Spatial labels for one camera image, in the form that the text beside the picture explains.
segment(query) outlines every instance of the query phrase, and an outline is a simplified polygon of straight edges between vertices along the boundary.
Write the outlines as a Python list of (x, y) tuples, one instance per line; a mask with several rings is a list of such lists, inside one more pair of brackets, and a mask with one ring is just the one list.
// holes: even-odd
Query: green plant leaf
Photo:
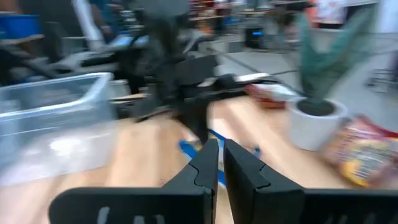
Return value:
[(300, 79), (308, 97), (323, 99), (339, 80), (370, 56), (372, 44), (369, 33), (373, 29), (375, 16), (376, 4), (358, 11), (337, 35), (326, 54), (315, 51), (309, 22), (307, 19), (301, 21)]

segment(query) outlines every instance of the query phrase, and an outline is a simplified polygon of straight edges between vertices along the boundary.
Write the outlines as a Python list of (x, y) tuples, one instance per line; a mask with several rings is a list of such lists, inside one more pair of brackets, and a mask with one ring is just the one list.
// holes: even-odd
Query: red object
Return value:
[[(318, 0), (309, 0), (309, 3), (316, 4), (317, 2), (318, 2)], [(317, 7), (315, 6), (315, 7), (306, 8), (305, 13), (310, 18), (310, 20), (312, 22), (312, 26), (318, 27), (318, 22), (317, 22), (318, 9), (317, 9)]]
[(267, 90), (256, 87), (255, 85), (246, 85), (244, 91), (252, 97), (262, 108), (277, 109), (285, 108), (285, 102), (274, 101)]
[(206, 7), (214, 7), (215, 5), (214, 0), (202, 0), (201, 2), (203, 2)]
[(364, 123), (366, 123), (367, 125), (369, 125), (370, 127), (374, 128), (374, 129), (378, 130), (384, 137), (398, 138), (398, 133), (393, 132), (393, 131), (388, 131), (388, 130), (374, 124), (367, 116), (360, 115), (359, 117), (360, 117), (360, 119), (362, 119), (362, 121)]

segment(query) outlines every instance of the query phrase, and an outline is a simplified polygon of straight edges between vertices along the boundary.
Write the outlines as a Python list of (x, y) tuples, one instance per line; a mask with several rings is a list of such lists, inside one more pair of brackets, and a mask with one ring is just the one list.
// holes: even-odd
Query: wooden table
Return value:
[[(308, 188), (350, 188), (313, 152), (293, 147), (286, 138), (285, 111), (263, 111), (247, 96), (214, 103), (211, 126), (241, 144), (258, 144), (261, 159)], [(106, 167), (28, 184), (0, 188), (0, 223), (48, 223), (47, 210), (60, 192), (82, 186), (159, 187), (187, 164), (180, 152), (181, 139), (194, 138), (190, 131), (168, 116), (141, 123), (120, 120), (118, 144)], [(217, 223), (232, 224), (228, 196), (218, 191)]]

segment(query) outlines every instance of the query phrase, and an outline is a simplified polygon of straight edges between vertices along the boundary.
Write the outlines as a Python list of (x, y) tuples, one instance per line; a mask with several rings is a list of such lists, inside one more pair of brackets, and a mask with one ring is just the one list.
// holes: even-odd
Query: blue bin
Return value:
[(2, 39), (23, 39), (42, 34), (36, 15), (0, 15)]
[(119, 32), (119, 34), (130, 34), (130, 31), (128, 30), (122, 30)]
[(235, 23), (237, 23), (237, 21), (238, 20), (236, 18), (233, 18), (233, 17), (225, 17), (224, 20), (223, 20), (224, 25), (235, 24)]

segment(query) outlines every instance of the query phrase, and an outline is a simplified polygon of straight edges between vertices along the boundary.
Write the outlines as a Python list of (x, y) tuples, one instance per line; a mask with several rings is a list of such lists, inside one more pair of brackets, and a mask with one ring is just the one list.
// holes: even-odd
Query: snack bag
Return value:
[(347, 123), (326, 145), (322, 154), (340, 174), (363, 187), (377, 187), (395, 169), (398, 138), (386, 136), (364, 116)]
[(250, 84), (244, 91), (264, 109), (285, 108), (285, 102), (297, 96), (281, 84)]

